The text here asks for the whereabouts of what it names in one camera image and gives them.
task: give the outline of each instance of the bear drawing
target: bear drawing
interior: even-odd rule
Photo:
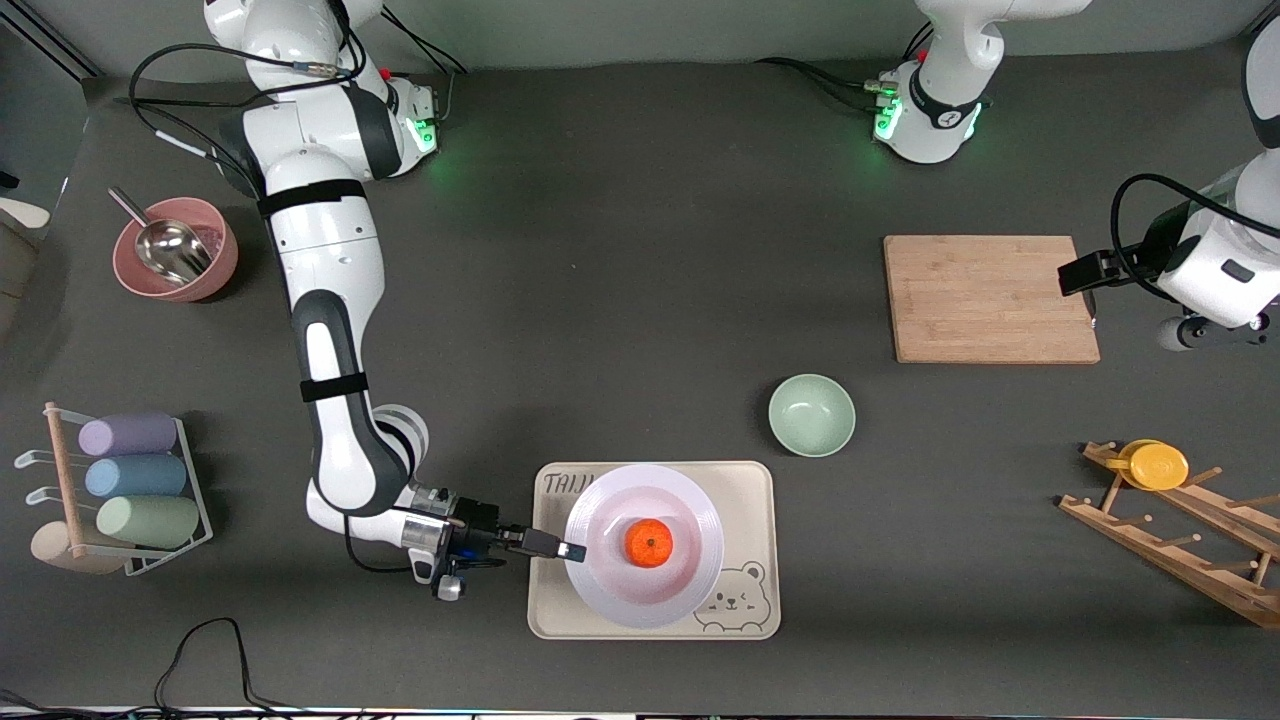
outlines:
[[[771,611],[764,597],[764,566],[753,561],[721,570],[716,589],[694,611],[694,619],[703,624],[704,633],[742,632],[750,626],[764,630]]]

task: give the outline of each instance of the metal ladle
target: metal ladle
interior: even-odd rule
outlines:
[[[134,241],[134,250],[143,265],[179,287],[209,269],[212,259],[191,225],[180,220],[147,218],[146,210],[119,187],[110,187],[106,192],[142,225]]]

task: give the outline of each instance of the cable connector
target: cable connector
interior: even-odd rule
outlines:
[[[329,63],[293,63],[293,69],[303,72],[311,77],[320,77],[325,79],[333,79],[339,74],[347,73],[346,69],[338,65],[330,65]]]
[[[863,92],[897,97],[897,83],[887,79],[868,79],[863,82]]]

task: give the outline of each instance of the green bowl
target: green bowl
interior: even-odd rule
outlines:
[[[782,447],[804,457],[826,457],[854,437],[854,401],[823,375],[788,378],[769,398],[769,428]]]

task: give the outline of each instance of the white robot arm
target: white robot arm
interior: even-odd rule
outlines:
[[[1138,283],[1181,304],[1185,315],[1160,329],[1160,342],[1170,350],[1266,342],[1266,307],[1280,295],[1280,22],[1263,28],[1249,47],[1243,92],[1266,150],[1199,193],[1162,176],[1125,181],[1112,206],[1112,249],[1060,268],[1064,295]],[[1120,200],[1140,181],[1165,184],[1188,201],[1156,218],[1140,243],[1120,247]]]
[[[872,137],[913,163],[941,163],[973,135],[979,97],[1005,58],[996,23],[1074,15],[1092,0],[915,0],[933,23],[924,63],[881,73],[899,92]]]
[[[408,407],[369,401],[361,343],[384,275],[362,183],[406,173],[436,149],[430,90],[384,79],[352,33],[380,10],[380,0],[206,0],[205,19],[225,47],[356,68],[349,82],[315,86],[298,69],[246,60],[274,101],[244,111],[229,141],[265,181],[259,210],[288,290],[315,438],[307,514],[333,532],[407,548],[416,579],[457,600],[456,573],[493,565],[490,547],[571,560],[585,551],[499,525],[497,506],[411,486],[426,425]]]

